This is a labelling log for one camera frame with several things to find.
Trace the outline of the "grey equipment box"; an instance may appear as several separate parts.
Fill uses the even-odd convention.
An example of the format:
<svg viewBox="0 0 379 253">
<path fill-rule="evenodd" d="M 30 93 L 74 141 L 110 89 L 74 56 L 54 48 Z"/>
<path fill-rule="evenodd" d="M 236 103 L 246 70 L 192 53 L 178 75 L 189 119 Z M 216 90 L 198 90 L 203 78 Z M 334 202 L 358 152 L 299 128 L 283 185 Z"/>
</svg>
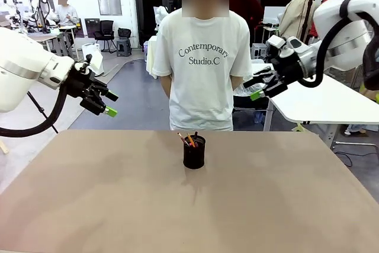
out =
<svg viewBox="0 0 379 253">
<path fill-rule="evenodd" d="M 267 45 L 264 43 L 253 43 L 250 48 L 251 59 L 263 59 L 267 55 Z"/>
</svg>

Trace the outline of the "seated person in white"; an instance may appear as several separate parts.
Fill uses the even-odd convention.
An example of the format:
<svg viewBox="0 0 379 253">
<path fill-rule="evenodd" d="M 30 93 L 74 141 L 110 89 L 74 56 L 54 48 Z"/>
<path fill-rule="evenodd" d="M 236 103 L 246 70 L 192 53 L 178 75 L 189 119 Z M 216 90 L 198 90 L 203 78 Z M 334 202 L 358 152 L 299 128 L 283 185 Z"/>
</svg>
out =
<svg viewBox="0 0 379 253">
<path fill-rule="evenodd" d="M 68 4 L 68 0 L 58 0 L 56 14 L 60 25 L 77 25 L 79 17 L 76 9 Z"/>
</svg>

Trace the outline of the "person in white t-shirt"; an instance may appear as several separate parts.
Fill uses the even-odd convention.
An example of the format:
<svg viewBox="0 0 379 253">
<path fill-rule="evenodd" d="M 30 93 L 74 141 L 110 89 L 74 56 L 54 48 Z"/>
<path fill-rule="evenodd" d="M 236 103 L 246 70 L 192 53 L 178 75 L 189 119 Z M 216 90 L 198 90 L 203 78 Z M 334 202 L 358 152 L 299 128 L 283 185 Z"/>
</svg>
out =
<svg viewBox="0 0 379 253">
<path fill-rule="evenodd" d="M 233 130 L 230 76 L 252 73 L 247 22 L 229 0 L 182 0 L 157 34 L 153 73 L 172 77 L 172 130 Z"/>
</svg>

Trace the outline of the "black mesh pen holder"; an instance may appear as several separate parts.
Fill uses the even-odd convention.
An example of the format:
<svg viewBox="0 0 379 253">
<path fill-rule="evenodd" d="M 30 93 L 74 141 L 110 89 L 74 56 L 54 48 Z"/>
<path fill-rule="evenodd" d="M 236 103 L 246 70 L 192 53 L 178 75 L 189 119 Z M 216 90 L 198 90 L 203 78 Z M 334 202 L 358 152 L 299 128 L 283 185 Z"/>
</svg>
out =
<svg viewBox="0 0 379 253">
<path fill-rule="evenodd" d="M 190 141 L 186 137 L 187 145 L 184 144 L 183 164 L 189 169 L 200 169 L 205 164 L 205 138 L 198 134 L 195 142 L 198 143 L 197 148 L 190 145 Z"/>
</svg>

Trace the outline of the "wooden top workbench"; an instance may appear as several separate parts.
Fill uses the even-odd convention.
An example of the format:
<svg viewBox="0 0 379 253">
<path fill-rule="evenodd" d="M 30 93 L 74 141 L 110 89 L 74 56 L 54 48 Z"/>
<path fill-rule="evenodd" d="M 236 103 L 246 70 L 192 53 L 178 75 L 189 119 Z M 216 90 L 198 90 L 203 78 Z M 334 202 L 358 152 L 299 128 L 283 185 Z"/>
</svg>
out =
<svg viewBox="0 0 379 253">
<path fill-rule="evenodd" d="M 43 33 L 31 33 L 28 36 L 39 42 L 44 48 L 58 56 L 66 56 L 66 46 L 63 39 L 63 34 L 43 34 Z"/>
</svg>

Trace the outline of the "person's right forearm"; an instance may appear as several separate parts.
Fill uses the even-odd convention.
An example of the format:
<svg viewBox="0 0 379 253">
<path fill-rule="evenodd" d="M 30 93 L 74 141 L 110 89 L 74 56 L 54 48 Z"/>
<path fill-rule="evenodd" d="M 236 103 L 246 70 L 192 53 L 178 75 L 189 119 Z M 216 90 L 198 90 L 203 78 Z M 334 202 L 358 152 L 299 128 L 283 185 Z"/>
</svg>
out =
<svg viewBox="0 0 379 253">
<path fill-rule="evenodd" d="M 168 76 L 160 76 L 159 77 L 161 86 L 163 88 L 164 93 L 168 98 L 170 98 L 171 94 L 171 84 L 172 84 L 172 77 L 170 75 Z"/>
</svg>

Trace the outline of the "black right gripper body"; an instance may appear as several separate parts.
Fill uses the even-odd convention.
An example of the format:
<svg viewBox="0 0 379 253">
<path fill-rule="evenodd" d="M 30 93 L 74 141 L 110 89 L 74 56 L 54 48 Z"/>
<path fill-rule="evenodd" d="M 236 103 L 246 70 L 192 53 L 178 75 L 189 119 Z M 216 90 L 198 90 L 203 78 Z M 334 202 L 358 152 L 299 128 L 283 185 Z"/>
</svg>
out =
<svg viewBox="0 0 379 253">
<path fill-rule="evenodd" d="M 276 85 L 289 85 L 304 78 L 303 66 L 297 54 L 287 57 L 277 56 L 271 60 L 276 71 Z"/>
</svg>

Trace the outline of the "white side table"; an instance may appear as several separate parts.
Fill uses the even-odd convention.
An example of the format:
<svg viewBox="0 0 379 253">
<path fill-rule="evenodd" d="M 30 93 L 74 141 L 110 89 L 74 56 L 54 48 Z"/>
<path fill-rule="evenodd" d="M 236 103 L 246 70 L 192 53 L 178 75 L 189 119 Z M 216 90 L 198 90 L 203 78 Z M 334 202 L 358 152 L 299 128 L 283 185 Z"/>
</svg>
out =
<svg viewBox="0 0 379 253">
<path fill-rule="evenodd" d="M 341 124 L 379 125 L 379 104 L 329 76 L 324 76 L 315 88 L 294 82 L 286 91 L 269 99 L 265 132 L 270 131 L 274 110 L 292 123 L 327 125 L 321 139 L 331 149 L 337 145 L 377 146 L 336 140 L 336 131 Z"/>
</svg>

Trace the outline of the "white air purifier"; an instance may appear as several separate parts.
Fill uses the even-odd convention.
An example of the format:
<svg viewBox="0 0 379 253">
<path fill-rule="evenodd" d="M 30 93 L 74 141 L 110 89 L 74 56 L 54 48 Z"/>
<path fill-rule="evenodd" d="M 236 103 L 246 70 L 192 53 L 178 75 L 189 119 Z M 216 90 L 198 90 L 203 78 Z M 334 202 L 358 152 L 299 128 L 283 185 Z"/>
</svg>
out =
<svg viewBox="0 0 379 253">
<path fill-rule="evenodd" d="M 104 74 L 103 67 L 103 55 L 101 53 L 101 48 L 98 43 L 88 43 L 82 45 L 83 58 L 86 59 L 88 55 L 91 55 L 91 61 L 89 68 L 95 73 L 96 76 L 101 76 Z"/>
</svg>

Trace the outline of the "table with white cloth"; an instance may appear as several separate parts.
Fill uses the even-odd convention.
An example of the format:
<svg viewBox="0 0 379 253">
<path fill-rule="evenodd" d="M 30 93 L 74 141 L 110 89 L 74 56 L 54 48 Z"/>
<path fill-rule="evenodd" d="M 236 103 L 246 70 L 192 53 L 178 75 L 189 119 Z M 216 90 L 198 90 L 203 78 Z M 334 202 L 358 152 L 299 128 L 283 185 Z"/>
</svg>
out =
<svg viewBox="0 0 379 253">
<path fill-rule="evenodd" d="M 155 62 L 155 51 L 156 51 L 156 41 L 157 36 L 152 36 L 147 42 L 147 59 L 146 59 L 146 70 L 150 76 L 157 79 L 158 76 L 153 73 L 153 66 Z"/>
</svg>

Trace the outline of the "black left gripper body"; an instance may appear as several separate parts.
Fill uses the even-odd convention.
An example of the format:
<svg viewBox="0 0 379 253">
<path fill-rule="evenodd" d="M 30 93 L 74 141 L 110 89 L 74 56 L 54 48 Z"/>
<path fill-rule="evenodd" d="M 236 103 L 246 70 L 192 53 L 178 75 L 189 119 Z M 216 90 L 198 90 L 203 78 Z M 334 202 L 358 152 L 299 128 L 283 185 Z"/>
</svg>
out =
<svg viewBox="0 0 379 253">
<path fill-rule="evenodd" d="M 102 86 L 102 82 L 97 80 L 93 71 L 88 71 L 86 74 L 80 71 L 70 71 L 66 78 L 67 94 L 73 98 L 82 98 L 84 92 L 91 86 Z"/>
</svg>

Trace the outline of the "mannequin in beige coat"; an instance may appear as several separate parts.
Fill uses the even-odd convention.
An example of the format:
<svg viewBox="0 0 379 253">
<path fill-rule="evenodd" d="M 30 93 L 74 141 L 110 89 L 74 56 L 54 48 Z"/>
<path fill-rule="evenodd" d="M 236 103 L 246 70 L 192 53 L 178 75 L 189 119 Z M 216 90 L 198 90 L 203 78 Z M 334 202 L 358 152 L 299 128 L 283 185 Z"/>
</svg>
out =
<svg viewBox="0 0 379 253">
<path fill-rule="evenodd" d="M 293 36 L 301 39 L 302 26 L 307 13 L 309 0 L 291 0 L 285 7 L 285 11 L 278 27 L 280 37 L 288 39 Z"/>
</svg>

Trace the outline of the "black tripod leg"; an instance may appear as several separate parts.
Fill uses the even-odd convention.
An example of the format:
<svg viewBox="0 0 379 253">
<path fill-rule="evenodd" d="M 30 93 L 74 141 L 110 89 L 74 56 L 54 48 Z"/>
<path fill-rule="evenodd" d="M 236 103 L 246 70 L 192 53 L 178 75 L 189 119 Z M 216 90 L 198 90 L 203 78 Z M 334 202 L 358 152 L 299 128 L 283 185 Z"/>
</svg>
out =
<svg viewBox="0 0 379 253">
<path fill-rule="evenodd" d="M 30 91 L 27 92 L 27 96 L 33 102 L 35 107 L 38 109 L 39 113 L 42 114 L 45 119 L 47 119 L 48 116 L 45 114 L 44 108 L 37 102 L 37 100 L 34 98 L 34 96 L 32 95 Z M 59 133 L 53 124 L 50 127 L 54 130 L 56 134 Z"/>
</svg>

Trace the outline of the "grey plastic stool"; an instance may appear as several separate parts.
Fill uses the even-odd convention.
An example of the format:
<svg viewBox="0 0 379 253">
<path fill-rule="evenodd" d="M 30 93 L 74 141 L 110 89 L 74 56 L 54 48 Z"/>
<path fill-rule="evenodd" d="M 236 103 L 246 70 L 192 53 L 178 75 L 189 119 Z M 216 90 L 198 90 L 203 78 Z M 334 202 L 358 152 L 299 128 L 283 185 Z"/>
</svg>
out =
<svg viewBox="0 0 379 253">
<path fill-rule="evenodd" d="M 117 40 L 117 57 L 129 57 L 131 50 L 129 38 Z"/>
</svg>

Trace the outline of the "clear plastic sheet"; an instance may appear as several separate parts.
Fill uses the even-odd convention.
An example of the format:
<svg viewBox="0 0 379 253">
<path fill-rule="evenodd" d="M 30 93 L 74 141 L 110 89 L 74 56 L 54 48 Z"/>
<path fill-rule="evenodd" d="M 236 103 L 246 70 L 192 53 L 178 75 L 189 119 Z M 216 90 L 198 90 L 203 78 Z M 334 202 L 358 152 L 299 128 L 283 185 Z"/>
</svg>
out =
<svg viewBox="0 0 379 253">
<path fill-rule="evenodd" d="M 249 97 L 254 92 L 261 90 L 264 87 L 264 84 L 258 83 L 250 87 L 245 88 L 243 84 L 239 85 L 234 91 L 233 95 L 238 97 Z"/>
</svg>

